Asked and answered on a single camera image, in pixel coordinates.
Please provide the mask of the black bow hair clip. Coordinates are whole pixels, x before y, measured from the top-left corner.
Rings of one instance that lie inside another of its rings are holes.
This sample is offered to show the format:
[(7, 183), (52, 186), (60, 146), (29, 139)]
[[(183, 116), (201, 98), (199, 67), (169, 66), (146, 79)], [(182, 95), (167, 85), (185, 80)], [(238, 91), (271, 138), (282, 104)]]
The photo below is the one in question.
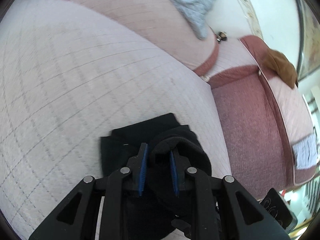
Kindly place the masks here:
[(216, 34), (216, 39), (217, 42), (220, 43), (221, 41), (227, 41), (228, 37), (225, 32), (221, 31), (218, 34)]

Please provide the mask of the black pants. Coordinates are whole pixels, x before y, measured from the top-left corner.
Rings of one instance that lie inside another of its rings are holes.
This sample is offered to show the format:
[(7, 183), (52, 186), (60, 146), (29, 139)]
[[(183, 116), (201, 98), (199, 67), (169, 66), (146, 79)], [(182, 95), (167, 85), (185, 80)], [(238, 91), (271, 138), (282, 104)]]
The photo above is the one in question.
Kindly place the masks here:
[(126, 204), (129, 239), (163, 239), (175, 228), (171, 222), (181, 194), (173, 186), (171, 155), (178, 152), (191, 166), (212, 174), (208, 155), (188, 125), (181, 125), (172, 113), (130, 126), (114, 129), (100, 139), (103, 175), (125, 167), (138, 155), (140, 146), (148, 146), (143, 191)]

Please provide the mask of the brown cloth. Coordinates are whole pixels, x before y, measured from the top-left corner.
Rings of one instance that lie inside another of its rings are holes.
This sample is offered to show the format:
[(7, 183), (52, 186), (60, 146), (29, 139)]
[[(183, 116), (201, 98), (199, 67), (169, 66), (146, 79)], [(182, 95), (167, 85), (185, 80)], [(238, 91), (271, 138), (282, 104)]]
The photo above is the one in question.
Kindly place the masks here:
[(263, 66), (276, 72), (291, 89), (298, 85), (296, 69), (283, 53), (268, 48), (263, 59)]

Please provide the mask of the light blue folded cloth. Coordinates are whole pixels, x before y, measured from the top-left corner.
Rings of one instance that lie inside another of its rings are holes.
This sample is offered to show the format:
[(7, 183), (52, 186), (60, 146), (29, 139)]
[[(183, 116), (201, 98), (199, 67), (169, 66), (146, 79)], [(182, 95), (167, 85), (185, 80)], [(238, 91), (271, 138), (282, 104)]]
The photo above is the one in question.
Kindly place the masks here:
[(308, 135), (292, 146), (295, 167), (306, 170), (317, 164), (318, 151), (315, 133)]

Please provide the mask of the pink quilted bolster cushion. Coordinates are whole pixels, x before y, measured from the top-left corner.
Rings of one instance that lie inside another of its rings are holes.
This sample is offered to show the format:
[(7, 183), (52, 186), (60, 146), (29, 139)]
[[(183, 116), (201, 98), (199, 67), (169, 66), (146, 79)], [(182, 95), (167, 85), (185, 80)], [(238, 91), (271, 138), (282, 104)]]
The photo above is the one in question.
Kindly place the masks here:
[(217, 61), (219, 45), (207, 27), (204, 40), (169, 0), (72, 0), (124, 25), (202, 76)]

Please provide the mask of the red upholstered bed frame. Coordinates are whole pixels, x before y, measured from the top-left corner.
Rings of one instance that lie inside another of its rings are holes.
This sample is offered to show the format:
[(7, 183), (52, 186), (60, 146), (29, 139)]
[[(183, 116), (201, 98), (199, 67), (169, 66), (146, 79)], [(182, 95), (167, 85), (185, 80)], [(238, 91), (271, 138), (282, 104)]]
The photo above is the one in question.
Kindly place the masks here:
[(229, 38), (209, 73), (232, 175), (258, 199), (308, 182), (317, 167), (295, 167), (292, 146), (315, 132), (297, 85), (263, 66), (268, 48), (257, 36)]

